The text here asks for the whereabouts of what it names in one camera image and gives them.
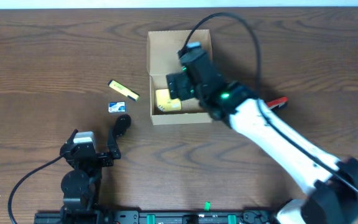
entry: robotic arm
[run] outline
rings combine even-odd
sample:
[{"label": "robotic arm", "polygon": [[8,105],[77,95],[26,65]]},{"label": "robotic arm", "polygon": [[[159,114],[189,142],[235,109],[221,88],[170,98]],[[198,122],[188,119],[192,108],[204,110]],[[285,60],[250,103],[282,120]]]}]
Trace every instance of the robotic arm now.
[{"label": "robotic arm", "polygon": [[309,197],[286,204],[276,220],[334,224],[352,223],[358,217],[357,160],[341,162],[324,152],[271,112],[257,93],[238,82],[225,82],[200,43],[187,44],[178,54],[183,72],[167,75],[171,98],[199,99],[213,119],[251,139],[276,160]]}]

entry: white robotic arm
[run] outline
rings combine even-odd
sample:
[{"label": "white robotic arm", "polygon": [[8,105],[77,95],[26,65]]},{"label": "white robotic arm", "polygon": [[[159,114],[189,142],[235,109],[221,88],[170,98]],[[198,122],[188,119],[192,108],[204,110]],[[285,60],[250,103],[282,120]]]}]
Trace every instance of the white robotic arm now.
[{"label": "white robotic arm", "polygon": [[[339,159],[337,157],[310,143],[271,112],[265,103],[261,103],[264,114],[285,135],[330,168],[338,170],[336,163],[339,162]],[[314,183],[317,180],[326,182],[332,177],[332,174],[326,169],[315,164],[286,139],[282,138],[270,125],[266,124],[258,110],[257,100],[247,99],[236,110],[238,112],[231,114],[229,118],[232,129],[253,140],[276,160],[293,177],[305,194],[309,195],[315,189]]]}]

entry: red object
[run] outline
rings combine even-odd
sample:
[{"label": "red object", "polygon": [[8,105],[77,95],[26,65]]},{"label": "red object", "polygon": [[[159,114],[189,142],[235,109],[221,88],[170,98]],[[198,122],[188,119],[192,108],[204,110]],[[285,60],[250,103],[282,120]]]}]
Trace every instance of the red object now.
[{"label": "red object", "polygon": [[279,98],[277,100],[273,100],[273,101],[268,102],[267,107],[269,109],[273,109],[276,106],[281,107],[281,106],[283,106],[283,105],[285,105],[287,103],[288,103],[288,98],[287,97],[281,97],[281,98]]}]

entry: green connector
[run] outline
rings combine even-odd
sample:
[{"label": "green connector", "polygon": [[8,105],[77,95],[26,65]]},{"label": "green connector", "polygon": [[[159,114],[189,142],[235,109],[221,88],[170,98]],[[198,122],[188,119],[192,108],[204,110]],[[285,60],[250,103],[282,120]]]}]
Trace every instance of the green connector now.
[{"label": "green connector", "polygon": [[211,207],[211,203],[210,202],[205,202],[204,211],[208,212],[210,207]]},{"label": "green connector", "polygon": [[228,215],[227,219],[229,220],[229,224],[236,224],[237,223],[237,217],[235,215]]},{"label": "green connector", "polygon": [[147,215],[147,224],[155,224],[155,215]]}]

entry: green led light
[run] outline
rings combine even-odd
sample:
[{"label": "green led light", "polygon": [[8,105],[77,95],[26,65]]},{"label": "green led light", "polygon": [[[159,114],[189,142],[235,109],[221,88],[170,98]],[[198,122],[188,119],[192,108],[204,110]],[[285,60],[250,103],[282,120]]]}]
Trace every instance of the green led light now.
[{"label": "green led light", "polygon": [[221,98],[227,99],[227,98],[229,98],[229,96],[230,96],[230,94],[228,94],[228,93],[222,93]]}]

